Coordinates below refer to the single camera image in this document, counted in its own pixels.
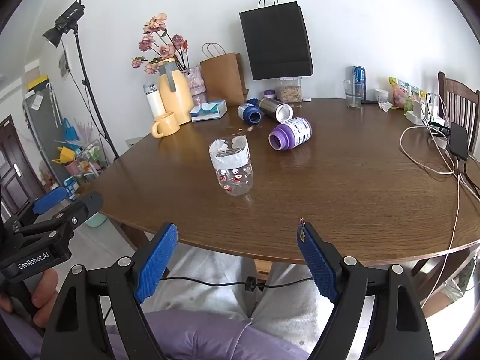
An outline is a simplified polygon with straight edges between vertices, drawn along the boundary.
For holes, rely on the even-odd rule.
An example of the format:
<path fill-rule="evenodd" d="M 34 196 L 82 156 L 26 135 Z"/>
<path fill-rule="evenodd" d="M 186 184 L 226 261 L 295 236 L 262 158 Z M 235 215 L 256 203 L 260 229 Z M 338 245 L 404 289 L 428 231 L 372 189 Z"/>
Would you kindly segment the person's left hand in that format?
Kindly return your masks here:
<path fill-rule="evenodd" d="M 40 281 L 32 292 L 32 304 L 37 308 L 37 313 L 33 316 L 32 322 L 38 328 L 45 328 L 49 322 L 51 312 L 58 297 L 58 292 L 56 291 L 58 282 L 58 273 L 55 269 L 50 268 L 42 273 Z M 21 322 L 21 317 L 13 315 L 13 313 L 13 300 L 2 292 L 1 316 L 10 329 L 15 325 L 20 326 L 25 324 L 25 322 Z"/>

